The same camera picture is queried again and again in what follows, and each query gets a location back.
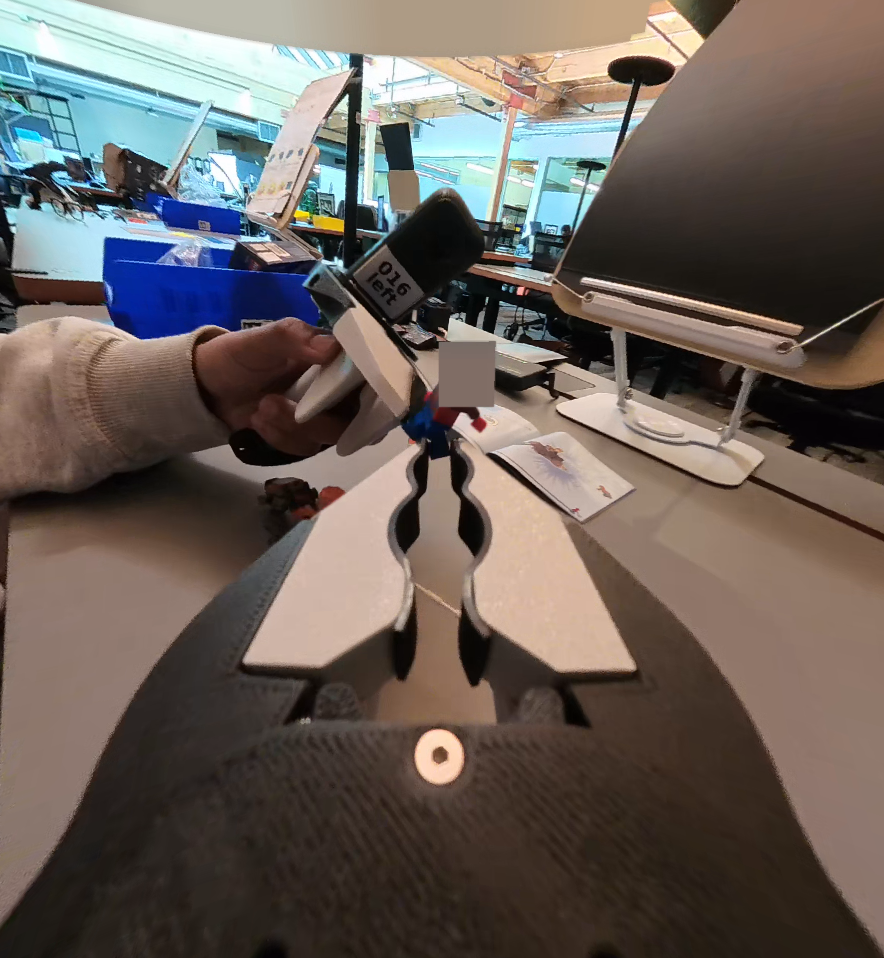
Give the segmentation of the blue plastic bin white tag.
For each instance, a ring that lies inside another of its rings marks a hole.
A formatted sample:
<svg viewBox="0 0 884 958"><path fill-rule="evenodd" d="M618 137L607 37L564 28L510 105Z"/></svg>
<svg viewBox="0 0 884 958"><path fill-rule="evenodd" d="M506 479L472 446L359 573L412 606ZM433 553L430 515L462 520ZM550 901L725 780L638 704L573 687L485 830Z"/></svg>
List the blue plastic bin white tag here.
<svg viewBox="0 0 884 958"><path fill-rule="evenodd" d="M169 228L196 232L239 236L242 214L228 208L187 201L161 194L148 193L144 205Z"/></svg>
<svg viewBox="0 0 884 958"><path fill-rule="evenodd" d="M298 318L312 326L320 313L298 274L229 268L230 250L214 248L213 266L160 262L170 243L106 238L102 280L114 325L141 339L204 326L230 331L244 321Z"/></svg>

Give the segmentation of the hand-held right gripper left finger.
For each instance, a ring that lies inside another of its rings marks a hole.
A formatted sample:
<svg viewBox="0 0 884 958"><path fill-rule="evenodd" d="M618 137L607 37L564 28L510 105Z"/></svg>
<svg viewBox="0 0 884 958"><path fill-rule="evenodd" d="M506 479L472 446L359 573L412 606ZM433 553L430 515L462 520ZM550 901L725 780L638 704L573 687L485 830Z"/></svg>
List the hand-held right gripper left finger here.
<svg viewBox="0 0 884 958"><path fill-rule="evenodd" d="M247 672L341 682L363 701L408 677L417 611L407 552L427 468L426 445L410 445L304 524L244 653Z"/></svg>

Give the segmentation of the blue red lego minifigure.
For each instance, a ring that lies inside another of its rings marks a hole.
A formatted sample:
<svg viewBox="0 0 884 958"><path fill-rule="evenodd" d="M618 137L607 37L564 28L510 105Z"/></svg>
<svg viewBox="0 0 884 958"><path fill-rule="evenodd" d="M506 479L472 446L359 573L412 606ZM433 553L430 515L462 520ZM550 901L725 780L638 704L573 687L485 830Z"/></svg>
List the blue red lego minifigure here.
<svg viewBox="0 0 884 958"><path fill-rule="evenodd" d="M431 459L438 459L449 455L448 434L460 415L468 417L476 432L485 431L487 421L477 406L442 405L436 388L425 394L424 401L412 406L400 426L413 443L426 444Z"/></svg>

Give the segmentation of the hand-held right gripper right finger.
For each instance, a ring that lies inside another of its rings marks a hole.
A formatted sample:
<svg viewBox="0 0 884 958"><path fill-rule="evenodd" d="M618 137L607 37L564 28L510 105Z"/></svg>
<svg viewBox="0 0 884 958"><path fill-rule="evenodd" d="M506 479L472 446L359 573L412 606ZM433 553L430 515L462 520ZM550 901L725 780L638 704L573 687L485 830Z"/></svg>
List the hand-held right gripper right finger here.
<svg viewBox="0 0 884 958"><path fill-rule="evenodd" d="M629 681L637 664L562 515L464 440L450 444L458 534L472 557L458 650L497 712L532 689Z"/></svg>

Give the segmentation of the dark cardboard box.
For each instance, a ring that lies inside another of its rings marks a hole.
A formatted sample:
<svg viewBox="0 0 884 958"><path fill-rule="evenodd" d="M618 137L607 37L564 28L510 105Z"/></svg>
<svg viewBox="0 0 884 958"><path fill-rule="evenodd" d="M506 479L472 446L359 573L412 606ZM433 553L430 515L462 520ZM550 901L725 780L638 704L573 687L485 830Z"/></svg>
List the dark cardboard box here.
<svg viewBox="0 0 884 958"><path fill-rule="evenodd" d="M240 239L228 268L238 271L307 275L320 261L318 250L295 239Z"/></svg>

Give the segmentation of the lego instruction booklet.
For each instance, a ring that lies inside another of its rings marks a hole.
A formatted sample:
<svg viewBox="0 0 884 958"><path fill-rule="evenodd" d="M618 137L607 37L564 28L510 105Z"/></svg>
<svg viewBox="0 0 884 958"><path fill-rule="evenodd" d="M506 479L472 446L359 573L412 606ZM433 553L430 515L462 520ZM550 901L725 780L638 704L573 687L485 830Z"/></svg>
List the lego instruction booklet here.
<svg viewBox="0 0 884 958"><path fill-rule="evenodd" d="M635 490L567 432L543 433L502 405L481 407L479 414L484 428L460 413L454 431L578 522L591 520Z"/></svg>

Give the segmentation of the black charger box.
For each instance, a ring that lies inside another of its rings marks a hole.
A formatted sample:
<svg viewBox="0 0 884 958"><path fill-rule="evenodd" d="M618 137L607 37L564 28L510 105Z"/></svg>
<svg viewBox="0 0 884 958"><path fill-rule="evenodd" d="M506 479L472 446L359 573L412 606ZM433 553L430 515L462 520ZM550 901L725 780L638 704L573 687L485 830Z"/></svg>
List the black charger box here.
<svg viewBox="0 0 884 958"><path fill-rule="evenodd" d="M498 391L520 393L542 387L555 394L555 379L556 374L550 366L496 353L495 385Z"/></svg>

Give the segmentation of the person's left hand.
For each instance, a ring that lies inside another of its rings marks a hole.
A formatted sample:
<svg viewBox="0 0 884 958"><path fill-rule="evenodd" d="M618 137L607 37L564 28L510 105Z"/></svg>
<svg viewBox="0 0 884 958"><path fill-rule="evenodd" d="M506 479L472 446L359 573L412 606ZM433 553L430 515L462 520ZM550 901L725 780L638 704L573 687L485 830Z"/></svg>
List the person's left hand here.
<svg viewBox="0 0 884 958"><path fill-rule="evenodd" d="M280 453L308 458L337 443L359 411L360 390L304 424L295 421L296 401L286 393L339 351L332 336L296 318L225 332L196 342L196 384L231 433L248 428Z"/></svg>

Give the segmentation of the lego motorcycle model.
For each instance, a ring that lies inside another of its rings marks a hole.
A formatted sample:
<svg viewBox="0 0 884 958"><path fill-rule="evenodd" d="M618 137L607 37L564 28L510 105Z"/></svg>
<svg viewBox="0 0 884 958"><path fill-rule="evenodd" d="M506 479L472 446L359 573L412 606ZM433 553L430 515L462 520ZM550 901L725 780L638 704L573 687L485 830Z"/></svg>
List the lego motorcycle model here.
<svg viewBox="0 0 884 958"><path fill-rule="evenodd" d="M409 552L427 484L422 460L391 461L348 492L268 480L268 520L287 533L279 544L305 534L280 592L287 619L301 615L335 632L376 632L405 619L415 592Z"/></svg>

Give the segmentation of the long black pole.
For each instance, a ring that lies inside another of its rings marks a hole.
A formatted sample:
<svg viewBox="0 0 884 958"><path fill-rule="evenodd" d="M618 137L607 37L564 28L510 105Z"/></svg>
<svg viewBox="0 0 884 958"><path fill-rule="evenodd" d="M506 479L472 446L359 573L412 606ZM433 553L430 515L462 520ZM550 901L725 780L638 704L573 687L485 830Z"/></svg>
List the long black pole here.
<svg viewBox="0 0 884 958"><path fill-rule="evenodd" d="M352 77L347 86L348 119L346 133L345 208L343 217L343 265L348 268L358 258L359 160L361 146L361 107L363 54L350 54Z"/></svg>

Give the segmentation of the person's left forearm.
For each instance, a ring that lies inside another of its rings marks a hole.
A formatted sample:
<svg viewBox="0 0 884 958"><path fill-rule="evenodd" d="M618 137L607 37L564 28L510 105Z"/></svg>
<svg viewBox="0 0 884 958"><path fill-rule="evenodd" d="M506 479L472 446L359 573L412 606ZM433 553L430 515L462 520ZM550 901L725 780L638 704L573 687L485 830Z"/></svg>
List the person's left forearm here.
<svg viewBox="0 0 884 958"><path fill-rule="evenodd" d="M0 333L0 505L225 445L194 367L223 334L141 340L78 317Z"/></svg>

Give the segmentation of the wooden desk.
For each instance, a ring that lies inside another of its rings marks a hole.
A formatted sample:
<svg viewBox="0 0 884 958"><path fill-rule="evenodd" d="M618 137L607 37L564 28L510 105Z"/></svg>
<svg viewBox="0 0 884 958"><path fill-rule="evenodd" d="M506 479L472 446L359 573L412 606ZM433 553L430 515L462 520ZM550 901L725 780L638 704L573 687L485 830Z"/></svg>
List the wooden desk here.
<svg viewBox="0 0 884 958"><path fill-rule="evenodd" d="M524 308L547 320L564 315L552 297L551 274L528 267L479 262L460 281L468 294L464 322L485 332L496 331L503 304Z"/></svg>

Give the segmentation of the black pole round base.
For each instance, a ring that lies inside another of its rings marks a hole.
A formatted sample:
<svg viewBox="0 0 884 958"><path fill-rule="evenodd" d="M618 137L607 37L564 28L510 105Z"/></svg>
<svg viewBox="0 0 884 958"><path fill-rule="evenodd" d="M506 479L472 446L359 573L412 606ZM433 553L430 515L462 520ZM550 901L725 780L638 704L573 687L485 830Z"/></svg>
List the black pole round base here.
<svg viewBox="0 0 884 958"><path fill-rule="evenodd" d="M592 187L591 185L592 175L603 173L607 166L607 162L596 159L581 159L577 162L576 169L578 171L578 175L575 177L575 179L579 181L578 185L580 186L581 191L576 207L576 213L571 222L572 231L574 231L578 225L582 209L585 206L587 194L592 190L597 192L598 188Z"/></svg>
<svg viewBox="0 0 884 958"><path fill-rule="evenodd" d="M607 66L607 72L611 80L629 87L627 105L612 155L615 159L627 138L629 123L641 89L662 86L670 81L675 75L675 65L661 57L631 54L612 60Z"/></svg>

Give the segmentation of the white metal stand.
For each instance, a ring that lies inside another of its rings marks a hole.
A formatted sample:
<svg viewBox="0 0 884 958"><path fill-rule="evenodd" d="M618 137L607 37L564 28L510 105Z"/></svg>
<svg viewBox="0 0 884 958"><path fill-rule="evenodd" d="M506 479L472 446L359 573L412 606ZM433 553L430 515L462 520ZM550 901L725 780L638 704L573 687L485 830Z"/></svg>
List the white metal stand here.
<svg viewBox="0 0 884 958"><path fill-rule="evenodd" d="M762 452L735 439L762 375L827 389L884 380L884 295L823 329L805 332L785 320L622 282L564 280L557 271L551 283L564 312L609 328L615 367L613 393L562 401L557 412L713 485L741 485L764 460ZM627 374L629 333L742 368L727 423L694 425L635 400Z"/></svg>

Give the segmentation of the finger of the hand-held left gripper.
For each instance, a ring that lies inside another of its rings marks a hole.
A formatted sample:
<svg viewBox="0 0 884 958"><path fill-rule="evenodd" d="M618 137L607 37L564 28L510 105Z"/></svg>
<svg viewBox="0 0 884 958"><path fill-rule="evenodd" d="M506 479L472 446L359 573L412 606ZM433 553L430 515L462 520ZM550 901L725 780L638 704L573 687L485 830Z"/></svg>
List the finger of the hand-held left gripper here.
<svg viewBox="0 0 884 958"><path fill-rule="evenodd" d="M389 330L365 305L351 301L332 326L332 334L351 361L354 372L341 375L333 404L338 404L363 381L397 420L409 418L415 401L415 366Z"/></svg>
<svg viewBox="0 0 884 958"><path fill-rule="evenodd" d="M378 444L400 424L400 415L394 413L375 390L362 389L358 400L358 410L352 422L335 445L339 457L348 457Z"/></svg>

